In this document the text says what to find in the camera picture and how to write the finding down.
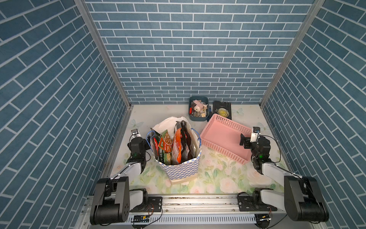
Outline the purple black condiment packet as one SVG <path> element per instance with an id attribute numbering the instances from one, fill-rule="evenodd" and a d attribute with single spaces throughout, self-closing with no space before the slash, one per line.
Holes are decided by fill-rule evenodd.
<path id="1" fill-rule="evenodd" d="M 178 162 L 181 164 L 188 160 L 191 160 L 195 156 L 193 141 L 190 133 L 188 132 L 186 121 L 177 121 L 175 126 L 175 136 L 178 133 L 177 146 L 180 152 L 180 160 Z"/>

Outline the green small condiment packet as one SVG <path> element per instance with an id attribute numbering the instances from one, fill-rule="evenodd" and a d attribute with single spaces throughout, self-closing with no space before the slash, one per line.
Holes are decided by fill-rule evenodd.
<path id="1" fill-rule="evenodd" d="M 162 149 L 165 153 L 171 153 L 173 148 L 173 141 L 171 140 L 169 133 L 167 130 L 165 130 L 160 135 L 160 142 L 158 147 Z"/>

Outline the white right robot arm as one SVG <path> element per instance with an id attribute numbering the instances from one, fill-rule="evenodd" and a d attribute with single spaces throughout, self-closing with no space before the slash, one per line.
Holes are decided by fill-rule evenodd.
<path id="1" fill-rule="evenodd" d="M 237 197 L 241 207 L 251 204 L 257 211 L 283 210 L 293 221 L 327 222 L 329 211 L 320 186 L 313 177 L 304 177 L 279 167 L 269 153 L 270 141 L 258 128 L 250 137 L 240 136 L 240 145 L 252 153 L 254 169 L 284 187 L 282 193 L 268 188 L 256 188 L 249 199 Z"/>

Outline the blue checkered paper bag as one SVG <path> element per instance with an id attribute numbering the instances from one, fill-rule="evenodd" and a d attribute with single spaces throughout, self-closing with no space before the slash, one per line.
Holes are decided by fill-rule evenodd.
<path id="1" fill-rule="evenodd" d="M 170 117 L 151 128 L 146 136 L 158 168 L 172 184 L 198 177 L 201 138 L 185 117 Z"/>

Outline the orange red condiment packet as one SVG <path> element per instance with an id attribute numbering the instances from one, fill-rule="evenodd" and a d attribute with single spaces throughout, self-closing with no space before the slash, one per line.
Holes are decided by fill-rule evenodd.
<path id="1" fill-rule="evenodd" d="M 172 165 L 179 165 L 182 163 L 181 130 L 181 128 L 177 129 L 173 137 L 173 148 L 171 152 Z"/>

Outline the pink plastic basket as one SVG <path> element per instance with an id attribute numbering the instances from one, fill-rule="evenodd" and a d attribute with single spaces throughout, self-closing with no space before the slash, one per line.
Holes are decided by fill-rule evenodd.
<path id="1" fill-rule="evenodd" d="M 251 151 L 240 145 L 241 136 L 250 137 L 252 129 L 228 118 L 214 114 L 200 134 L 202 144 L 246 164 L 251 159 Z"/>

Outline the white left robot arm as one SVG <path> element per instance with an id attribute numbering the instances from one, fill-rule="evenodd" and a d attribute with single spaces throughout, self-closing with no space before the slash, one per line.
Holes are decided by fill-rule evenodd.
<path id="1" fill-rule="evenodd" d="M 147 203 L 145 189 L 130 190 L 130 182 L 146 167 L 146 141 L 140 136 L 131 139 L 130 157 L 117 174 L 101 178 L 95 185 L 90 212 L 92 225 L 109 225 L 126 222 L 130 210 Z"/>

